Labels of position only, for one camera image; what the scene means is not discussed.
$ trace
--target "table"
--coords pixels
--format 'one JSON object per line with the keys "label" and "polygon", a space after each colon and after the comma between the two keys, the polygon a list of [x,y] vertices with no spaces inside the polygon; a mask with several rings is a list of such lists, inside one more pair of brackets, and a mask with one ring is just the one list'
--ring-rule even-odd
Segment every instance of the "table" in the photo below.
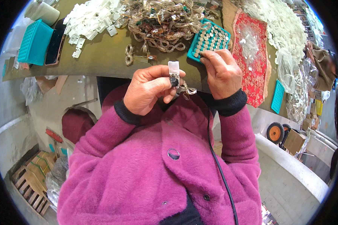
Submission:
{"label": "table", "polygon": [[[60,11],[59,19],[66,17],[76,3],[82,4],[86,0],[65,0],[59,1],[56,8]],[[214,23],[222,26],[221,19],[214,20]],[[180,69],[186,72],[185,81],[189,87],[197,88],[198,91],[209,92],[206,82],[207,71],[205,66],[187,58],[187,50],[189,49],[191,40],[182,42],[186,45],[184,51],[174,50],[171,53],[163,53],[160,50],[150,47],[150,55],[157,55],[157,60],[149,60],[142,62],[144,57],[134,57],[132,65],[125,64],[125,48],[128,44],[134,47],[134,55],[146,55],[140,52],[143,42],[137,42],[130,31],[124,27],[117,29],[118,34],[111,37],[106,30],[98,34],[92,41],[86,40],[82,47],[82,52],[79,58],[73,58],[72,54],[76,51],[75,45],[68,43],[66,37],[60,61],[57,65],[38,66],[33,65],[30,68],[31,76],[46,76],[46,75],[85,75],[85,76],[103,76],[103,77],[118,77],[132,78],[133,73],[137,69],[147,68],[152,65],[164,64],[168,61],[179,61]],[[272,97],[275,88],[275,82],[278,78],[277,66],[274,63],[276,49],[267,42],[269,59],[272,65],[272,73],[268,83],[268,96],[259,108],[273,112],[270,108]],[[283,97],[280,115],[287,117],[285,109],[286,95]]]}

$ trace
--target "teal plastic tray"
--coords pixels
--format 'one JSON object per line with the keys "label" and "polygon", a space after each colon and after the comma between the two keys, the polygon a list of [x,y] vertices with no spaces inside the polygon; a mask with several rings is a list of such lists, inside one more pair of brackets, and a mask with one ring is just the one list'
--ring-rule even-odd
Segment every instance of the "teal plastic tray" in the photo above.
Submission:
{"label": "teal plastic tray", "polygon": [[279,80],[277,80],[275,84],[275,90],[274,90],[274,95],[272,99],[272,105],[270,106],[272,110],[274,110],[277,114],[279,114],[280,107],[281,107],[281,102],[283,100],[283,95],[284,95],[284,87],[280,83]]}
{"label": "teal plastic tray", "polygon": [[45,53],[54,29],[42,20],[30,24],[21,42],[18,62],[44,65]]}
{"label": "teal plastic tray", "polygon": [[[230,33],[229,33],[228,31],[224,30],[222,27],[218,26],[217,24],[213,23],[212,21],[208,20],[208,19],[203,19],[203,20],[201,20],[201,23],[205,23],[205,22],[210,22],[210,23],[212,24],[211,28],[210,28],[207,32],[205,32],[205,35],[206,35],[206,34],[210,34],[210,32],[211,32],[211,30],[212,30],[212,27],[214,27],[215,25],[219,28],[219,29],[216,29],[216,30],[219,30],[219,31],[222,30],[222,31],[224,31],[224,33],[228,34],[228,36],[227,36],[227,37],[228,37],[228,40],[226,40],[225,45],[223,46],[223,44],[221,44],[221,45],[219,46],[219,49],[227,48],[227,47],[228,47],[229,40],[230,40]],[[194,54],[196,53],[195,50],[196,50],[196,48],[197,48],[197,45],[198,45],[199,38],[200,38],[200,35],[201,35],[201,34],[202,34],[202,32],[199,31],[199,33],[196,34],[196,35],[194,36],[193,42],[192,42],[192,44],[190,45],[190,48],[189,48],[188,53],[187,53],[187,57],[188,57],[188,58],[190,58],[190,59],[192,59],[192,60],[194,60],[194,61],[197,61],[197,62],[199,62],[199,63],[201,63],[200,60],[199,60],[199,59],[200,59],[200,54],[198,54],[198,57],[195,57]],[[214,39],[214,37],[215,37],[215,36],[209,37],[209,38],[208,38],[209,44],[212,43],[212,40]],[[204,44],[205,44],[205,42],[203,41],[203,43],[201,44],[201,48],[199,49],[200,51],[205,50],[205,49],[204,49]]]}

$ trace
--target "orange wheel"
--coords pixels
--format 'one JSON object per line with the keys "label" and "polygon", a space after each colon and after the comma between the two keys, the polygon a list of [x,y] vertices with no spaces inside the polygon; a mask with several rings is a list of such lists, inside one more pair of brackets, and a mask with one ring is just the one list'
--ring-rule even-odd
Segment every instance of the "orange wheel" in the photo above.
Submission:
{"label": "orange wheel", "polygon": [[290,130],[290,126],[288,124],[283,124],[284,131]]}
{"label": "orange wheel", "polygon": [[278,122],[269,125],[267,129],[267,138],[274,144],[279,144],[284,138],[284,127]]}
{"label": "orange wheel", "polygon": [[273,141],[277,141],[280,138],[279,127],[272,127],[269,131],[269,136]]}

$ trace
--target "pink fuzzy cardigan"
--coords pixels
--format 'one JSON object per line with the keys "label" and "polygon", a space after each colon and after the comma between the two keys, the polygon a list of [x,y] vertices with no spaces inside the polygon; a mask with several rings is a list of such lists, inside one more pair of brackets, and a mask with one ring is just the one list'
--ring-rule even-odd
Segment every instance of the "pink fuzzy cardigan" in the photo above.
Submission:
{"label": "pink fuzzy cardigan", "polygon": [[[234,224],[208,146],[209,111],[202,99],[193,95],[187,101],[180,95],[166,112],[155,105],[143,126],[136,127],[124,122],[113,107],[124,93],[106,98],[103,115],[76,144],[70,175],[59,195],[59,224],[158,224],[186,208],[187,192],[205,224]],[[259,225],[261,170],[248,109],[221,116],[220,121],[221,158],[229,164],[218,159],[239,224]],[[179,159],[168,156],[171,148],[179,152]]]}

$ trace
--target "black cuff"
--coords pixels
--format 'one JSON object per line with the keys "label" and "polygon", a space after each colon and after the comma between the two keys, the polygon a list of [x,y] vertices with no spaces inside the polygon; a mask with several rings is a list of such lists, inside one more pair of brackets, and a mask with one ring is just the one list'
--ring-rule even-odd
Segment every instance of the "black cuff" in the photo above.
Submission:
{"label": "black cuff", "polygon": [[116,101],[114,103],[114,109],[117,115],[128,124],[132,125],[140,125],[143,116],[136,115],[128,110],[128,108],[124,105],[124,101]]}
{"label": "black cuff", "polygon": [[231,116],[239,112],[247,103],[247,94],[239,89],[232,96],[214,100],[214,108],[221,116]]}

